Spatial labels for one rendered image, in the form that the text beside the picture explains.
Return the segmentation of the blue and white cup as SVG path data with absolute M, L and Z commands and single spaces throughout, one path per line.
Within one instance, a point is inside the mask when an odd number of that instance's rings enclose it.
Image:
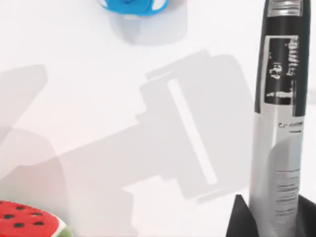
M 123 15 L 154 16 L 164 11 L 169 0 L 97 0 L 105 9 Z

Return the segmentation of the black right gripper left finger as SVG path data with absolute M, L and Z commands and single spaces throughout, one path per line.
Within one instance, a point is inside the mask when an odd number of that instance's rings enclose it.
M 242 195 L 236 195 L 226 237 L 259 237 L 255 220 Z

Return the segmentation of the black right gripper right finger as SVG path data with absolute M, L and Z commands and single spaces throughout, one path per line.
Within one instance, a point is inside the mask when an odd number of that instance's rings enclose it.
M 316 203 L 299 195 L 297 237 L 316 237 Z

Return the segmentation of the red watermelon slice toy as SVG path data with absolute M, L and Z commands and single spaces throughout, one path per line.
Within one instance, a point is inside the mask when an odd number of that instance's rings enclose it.
M 59 217 L 24 204 L 0 200 L 0 237 L 74 237 Z

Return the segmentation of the black and silver bottle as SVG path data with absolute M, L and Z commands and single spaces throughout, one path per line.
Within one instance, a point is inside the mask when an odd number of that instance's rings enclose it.
M 308 90 L 311 0 L 265 0 L 249 209 L 259 237 L 295 237 Z

